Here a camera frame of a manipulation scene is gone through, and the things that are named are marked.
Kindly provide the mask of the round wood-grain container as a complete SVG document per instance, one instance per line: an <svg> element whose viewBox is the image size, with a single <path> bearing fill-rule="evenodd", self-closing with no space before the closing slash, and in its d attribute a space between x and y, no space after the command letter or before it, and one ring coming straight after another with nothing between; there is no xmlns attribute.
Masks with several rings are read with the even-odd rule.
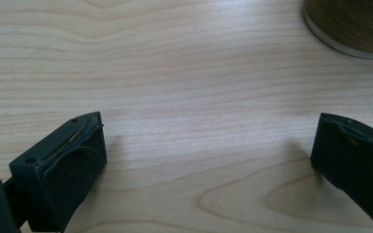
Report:
<svg viewBox="0 0 373 233"><path fill-rule="evenodd" d="M303 0L312 33L347 55L373 59L373 0Z"/></svg>

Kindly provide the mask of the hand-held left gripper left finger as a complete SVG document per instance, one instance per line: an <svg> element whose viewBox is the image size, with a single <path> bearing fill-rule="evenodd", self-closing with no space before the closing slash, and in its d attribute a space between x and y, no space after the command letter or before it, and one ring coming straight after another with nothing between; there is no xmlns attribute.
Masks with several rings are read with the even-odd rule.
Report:
<svg viewBox="0 0 373 233"><path fill-rule="evenodd" d="M101 114L72 118L10 163L37 232L62 232L107 163Z"/></svg>

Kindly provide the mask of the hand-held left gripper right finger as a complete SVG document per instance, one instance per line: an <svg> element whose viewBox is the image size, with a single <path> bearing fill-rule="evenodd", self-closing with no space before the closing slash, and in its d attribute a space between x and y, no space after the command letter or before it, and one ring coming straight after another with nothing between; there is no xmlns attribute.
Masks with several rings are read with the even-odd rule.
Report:
<svg viewBox="0 0 373 233"><path fill-rule="evenodd" d="M373 219L372 127L344 116L322 113L311 163Z"/></svg>

